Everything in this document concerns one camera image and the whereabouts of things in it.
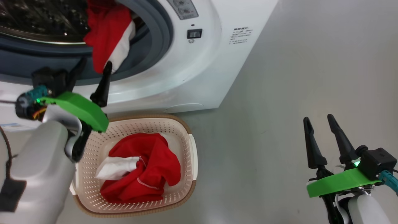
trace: clothing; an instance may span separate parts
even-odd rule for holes
[[[138,133],[120,140],[110,157],[139,156],[137,168],[118,181],[105,181],[100,193],[110,203],[162,200],[164,185],[174,186],[181,179],[178,158],[160,134]]]
[[[137,168],[140,157],[106,157],[100,164],[96,172],[96,178],[102,180],[117,181],[125,174]]]
[[[130,40],[135,36],[135,24],[129,8],[114,0],[88,0],[88,25],[90,32],[84,37],[93,47],[94,70],[102,74],[108,61],[114,73],[126,59]]]

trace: gray floor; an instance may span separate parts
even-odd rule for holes
[[[327,223],[308,198],[302,119],[309,116],[330,170],[339,154],[326,115],[354,147],[398,157],[398,2],[281,0],[219,109],[177,114],[199,154],[193,196],[181,207],[142,217],[96,219],[69,196],[57,224]],[[398,219],[386,187],[373,195]]]

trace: switch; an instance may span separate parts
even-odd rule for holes
[[[185,4],[186,4],[185,0],[174,0],[174,5],[176,7],[180,7],[180,6],[183,6]]]
[[[188,30],[188,39],[195,39],[195,38],[201,38],[202,37],[202,29],[190,29]]]
[[[187,14],[190,13],[191,11],[189,10],[189,8],[179,8],[178,12],[183,15],[183,14]]]

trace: beige basket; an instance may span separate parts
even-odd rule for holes
[[[134,133],[163,133],[170,150],[181,164],[181,180],[164,188],[163,200],[142,203],[108,203],[100,194],[103,181],[95,173],[112,147]],[[88,215],[100,218],[138,216],[160,212],[185,203],[193,193],[197,177],[195,139],[187,124],[172,115],[132,116],[111,120],[105,133],[91,133],[82,160],[76,165],[76,178],[70,190],[78,207]]]

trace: wire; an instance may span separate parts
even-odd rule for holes
[[[0,100],[0,103],[2,103],[2,104],[15,104],[14,101],[7,101],[7,100]]]
[[[12,165],[12,154],[11,154],[11,147],[10,147],[10,142],[8,141],[8,138],[6,136],[6,133],[4,132],[3,128],[0,126],[0,132],[1,135],[4,138],[4,141],[6,142],[7,146],[7,152],[8,152],[8,161],[6,162],[6,178],[11,179],[11,165]]]
[[[36,112],[33,114],[33,119],[36,120],[36,118],[37,118],[40,114],[46,112],[46,110],[47,110],[46,107],[42,107],[40,110],[36,111]]]

